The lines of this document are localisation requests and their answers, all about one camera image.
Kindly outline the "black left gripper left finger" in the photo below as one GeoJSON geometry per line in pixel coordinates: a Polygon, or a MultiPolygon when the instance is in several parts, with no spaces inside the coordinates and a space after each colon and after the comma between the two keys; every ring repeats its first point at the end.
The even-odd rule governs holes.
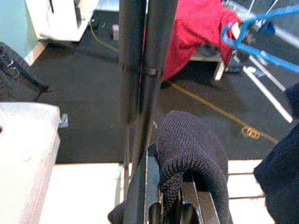
{"type": "Polygon", "coordinates": [[[123,222],[125,224],[159,224],[161,222],[160,172],[157,144],[144,152],[128,188],[123,222]]]}

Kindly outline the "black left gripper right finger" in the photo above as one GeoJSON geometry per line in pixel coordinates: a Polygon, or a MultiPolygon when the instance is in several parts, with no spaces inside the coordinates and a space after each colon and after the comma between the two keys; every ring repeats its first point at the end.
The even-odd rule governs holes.
{"type": "Polygon", "coordinates": [[[220,222],[210,192],[195,181],[184,181],[179,192],[180,224],[218,224],[220,222]]]}

